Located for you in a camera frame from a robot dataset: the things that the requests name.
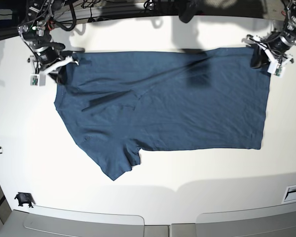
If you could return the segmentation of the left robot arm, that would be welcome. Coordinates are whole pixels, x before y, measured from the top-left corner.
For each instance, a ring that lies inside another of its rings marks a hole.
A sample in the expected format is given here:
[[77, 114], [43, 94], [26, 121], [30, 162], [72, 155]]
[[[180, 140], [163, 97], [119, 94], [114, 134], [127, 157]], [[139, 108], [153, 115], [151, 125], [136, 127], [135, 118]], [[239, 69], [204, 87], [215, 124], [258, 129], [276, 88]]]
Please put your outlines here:
[[296, 46], [296, 0], [282, 1], [285, 19], [283, 27], [261, 38], [247, 35], [254, 42], [254, 53], [250, 66], [254, 69], [268, 64], [268, 72], [280, 76], [286, 64], [293, 63], [294, 58], [287, 51]]

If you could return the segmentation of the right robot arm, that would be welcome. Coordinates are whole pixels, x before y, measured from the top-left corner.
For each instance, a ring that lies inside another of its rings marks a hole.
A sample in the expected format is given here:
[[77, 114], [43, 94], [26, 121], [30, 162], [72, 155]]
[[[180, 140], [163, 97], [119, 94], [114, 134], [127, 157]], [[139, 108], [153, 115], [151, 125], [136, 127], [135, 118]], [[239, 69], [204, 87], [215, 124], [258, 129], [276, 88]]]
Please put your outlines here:
[[[30, 85], [44, 85], [47, 76], [57, 84], [65, 84], [66, 65], [74, 62], [72, 51], [66, 50], [63, 43], [55, 42], [50, 32], [59, 27], [69, 32], [76, 26], [73, 0], [28, 0], [25, 19], [18, 25], [18, 34], [32, 52], [27, 62], [31, 63], [33, 73]], [[54, 17], [63, 6], [69, 6], [72, 23], [66, 27]]]

